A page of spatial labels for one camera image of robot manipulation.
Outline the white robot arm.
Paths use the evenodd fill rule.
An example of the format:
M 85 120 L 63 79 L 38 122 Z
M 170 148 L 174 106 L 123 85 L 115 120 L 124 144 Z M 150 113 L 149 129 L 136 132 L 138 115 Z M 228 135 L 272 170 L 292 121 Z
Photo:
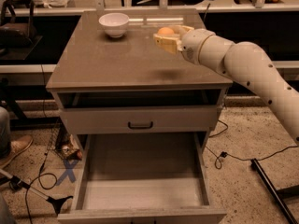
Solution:
M 280 75 L 262 48 L 235 43 L 207 29 L 163 27 L 153 35 L 156 46 L 216 72 L 258 95 L 299 144 L 299 92 Z

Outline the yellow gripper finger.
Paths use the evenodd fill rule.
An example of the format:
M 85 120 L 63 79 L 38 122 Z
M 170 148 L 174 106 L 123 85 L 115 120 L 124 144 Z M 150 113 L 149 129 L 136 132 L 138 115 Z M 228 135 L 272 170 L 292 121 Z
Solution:
M 174 31 L 175 34 L 178 35 L 185 35 L 189 31 L 193 31 L 194 28 L 186 25 L 172 25 L 171 29 Z
M 159 35 L 154 34 L 155 45 L 171 54 L 181 51 L 181 39 L 179 35 Z

